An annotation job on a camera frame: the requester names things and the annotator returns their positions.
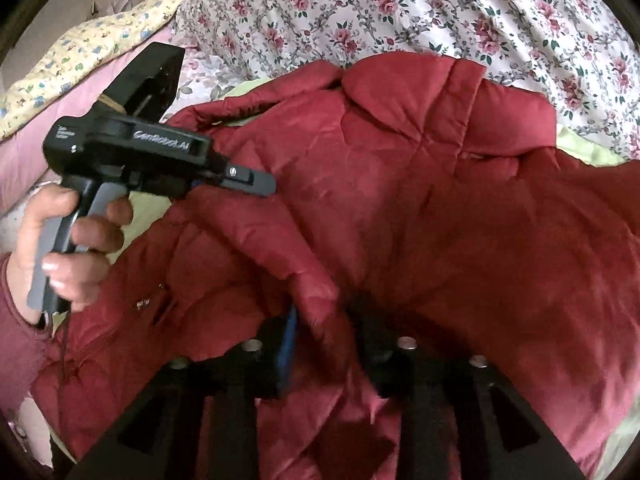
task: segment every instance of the quilted fabric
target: quilted fabric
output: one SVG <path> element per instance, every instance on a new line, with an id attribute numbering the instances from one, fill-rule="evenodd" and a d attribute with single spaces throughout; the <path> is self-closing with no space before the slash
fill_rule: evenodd
<path id="1" fill-rule="evenodd" d="M 365 290 L 420 345 L 487 355 L 591 472 L 640 378 L 640 166 L 556 150 L 546 99 L 483 72 L 400 52 L 319 61 L 176 114 L 278 193 L 175 202 L 72 318 L 60 396 L 50 345 L 33 394 L 72 452 L 164 362 L 220 355 L 292 298 L 306 328 L 289 395 L 258 409 L 262 477 L 394 478 L 398 408 L 358 368 L 342 309 Z"/>

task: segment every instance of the metal bolt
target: metal bolt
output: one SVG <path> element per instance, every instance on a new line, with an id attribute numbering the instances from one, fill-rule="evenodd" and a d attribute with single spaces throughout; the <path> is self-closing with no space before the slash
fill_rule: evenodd
<path id="1" fill-rule="evenodd" d="M 474 355 L 471 359 L 469 359 L 469 364 L 476 368 L 487 368 L 489 365 L 489 361 L 486 360 L 486 357 L 483 355 Z"/>
<path id="2" fill-rule="evenodd" d="M 247 339 L 242 342 L 242 350 L 245 352 L 258 352 L 262 349 L 262 341 L 259 339 Z"/>
<path id="3" fill-rule="evenodd" d="M 22 426 L 18 426 L 15 422 L 9 422 L 9 428 L 14 430 L 14 433 L 20 438 L 27 438 L 27 432 L 23 430 Z"/>
<path id="4" fill-rule="evenodd" d="M 415 350 L 418 348 L 418 343 L 413 337 L 403 335 L 398 338 L 398 348 L 401 348 L 402 350 Z"/>
<path id="5" fill-rule="evenodd" d="M 190 364 L 191 364 L 191 359 L 189 359 L 188 357 L 186 357 L 184 355 L 181 355 L 180 357 L 172 359 L 172 361 L 169 364 L 169 366 L 174 370 L 183 370 L 184 368 L 186 368 Z"/>

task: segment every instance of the pink blanket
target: pink blanket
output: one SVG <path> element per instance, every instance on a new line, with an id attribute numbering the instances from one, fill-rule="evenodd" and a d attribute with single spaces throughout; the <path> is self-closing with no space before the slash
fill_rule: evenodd
<path id="1" fill-rule="evenodd" d="M 165 25 L 145 43 L 95 70 L 16 134 L 0 143 L 0 215 L 20 200 L 47 171 L 42 142 L 60 117 L 80 117 L 98 96 L 150 42 L 169 43 L 171 27 Z"/>

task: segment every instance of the jacket sleeve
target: jacket sleeve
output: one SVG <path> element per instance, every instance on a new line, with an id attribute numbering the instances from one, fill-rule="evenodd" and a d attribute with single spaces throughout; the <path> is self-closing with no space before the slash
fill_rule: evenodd
<path id="1" fill-rule="evenodd" d="M 30 325 L 16 310 L 6 282 L 8 260 L 8 254 L 0 256 L 0 410 L 12 420 L 42 366 L 50 331 Z"/>

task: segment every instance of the green fabric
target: green fabric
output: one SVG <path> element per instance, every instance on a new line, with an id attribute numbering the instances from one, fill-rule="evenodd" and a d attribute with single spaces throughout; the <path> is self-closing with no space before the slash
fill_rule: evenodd
<path id="1" fill-rule="evenodd" d="M 243 83 L 240 83 L 238 86 L 236 86 L 233 90 L 227 92 L 223 99 L 226 99 L 227 97 L 238 97 L 244 94 L 248 94 L 254 88 L 258 88 L 258 86 L 264 85 L 269 81 L 271 81 L 270 77 L 254 79 L 253 81 L 244 81 Z"/>
<path id="2" fill-rule="evenodd" d="M 583 139 L 570 128 L 558 124 L 556 146 L 590 166 L 617 166 L 625 159 L 590 140 Z"/>

